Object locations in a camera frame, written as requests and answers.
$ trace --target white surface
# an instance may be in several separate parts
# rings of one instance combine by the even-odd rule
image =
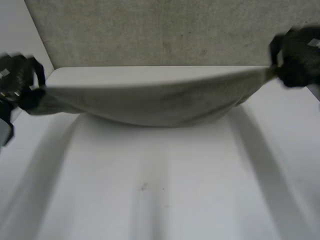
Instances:
[[[318,105],[272,81],[190,128],[23,113],[0,155],[0,239],[319,239]]]
[[[0,54],[33,55],[43,65],[46,78],[54,71],[24,0],[0,1],[0,33]],[[20,112],[16,110],[12,119]]]

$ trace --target gray cloth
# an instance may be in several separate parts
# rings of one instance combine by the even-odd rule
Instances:
[[[39,106],[29,113],[86,112],[139,126],[188,126],[223,116],[273,77],[273,70],[265,67],[185,82],[48,87]]]

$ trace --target robotic arm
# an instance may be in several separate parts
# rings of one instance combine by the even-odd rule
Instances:
[[[39,88],[34,86],[34,73]],[[43,66],[34,57],[23,55],[0,56],[0,148],[14,136],[11,124],[11,112],[36,107],[45,94],[45,72]]]

